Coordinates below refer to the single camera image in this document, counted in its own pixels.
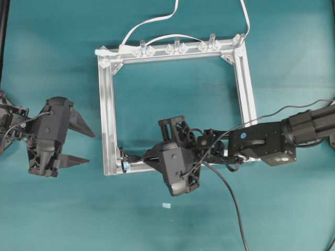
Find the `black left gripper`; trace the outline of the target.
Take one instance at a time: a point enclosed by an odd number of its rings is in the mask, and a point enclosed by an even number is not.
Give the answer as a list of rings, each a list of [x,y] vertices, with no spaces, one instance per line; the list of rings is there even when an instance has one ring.
[[[73,107],[68,107],[68,110],[70,113],[68,129],[94,138],[94,132],[87,125],[81,114]],[[40,113],[40,116],[48,114],[51,114],[51,112]],[[58,141],[38,139],[33,133],[32,136],[32,150],[36,155],[34,161],[30,163],[29,173],[31,174],[56,177],[58,175],[57,169],[69,168],[90,162],[89,159],[60,154],[63,144]],[[53,166],[54,160],[57,160],[56,167]]]

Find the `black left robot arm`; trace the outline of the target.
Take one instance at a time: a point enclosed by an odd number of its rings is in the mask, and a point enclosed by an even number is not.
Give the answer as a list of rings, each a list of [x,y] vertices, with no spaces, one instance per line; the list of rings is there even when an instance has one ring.
[[[58,171],[88,163],[87,159],[62,154],[68,130],[95,137],[74,103],[65,97],[47,99],[35,117],[29,110],[14,106],[1,94],[1,152],[15,141],[26,144],[28,172],[37,176],[57,177]]]

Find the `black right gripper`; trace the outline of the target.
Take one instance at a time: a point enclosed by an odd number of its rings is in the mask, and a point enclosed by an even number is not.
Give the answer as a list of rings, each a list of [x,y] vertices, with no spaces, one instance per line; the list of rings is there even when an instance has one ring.
[[[164,176],[163,162],[157,158],[160,152],[168,151],[178,146],[190,150],[194,158],[193,167],[184,176],[188,176],[188,181],[190,182],[190,190],[188,193],[191,193],[200,186],[199,171],[194,169],[196,161],[194,153],[195,140],[191,129],[183,116],[161,120],[159,121],[159,126],[162,129],[163,142],[147,150],[143,155],[143,158],[146,158],[143,162]]]

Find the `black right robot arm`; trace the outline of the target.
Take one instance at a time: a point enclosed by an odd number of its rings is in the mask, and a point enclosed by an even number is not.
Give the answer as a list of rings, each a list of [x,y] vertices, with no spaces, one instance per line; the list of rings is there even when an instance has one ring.
[[[146,151],[143,162],[159,171],[172,196],[199,187],[202,164],[225,165],[231,172],[249,159],[269,166],[292,163],[296,149],[334,136],[334,104],[282,121],[247,123],[228,131],[207,129],[196,136],[183,116],[159,121],[163,141]]]

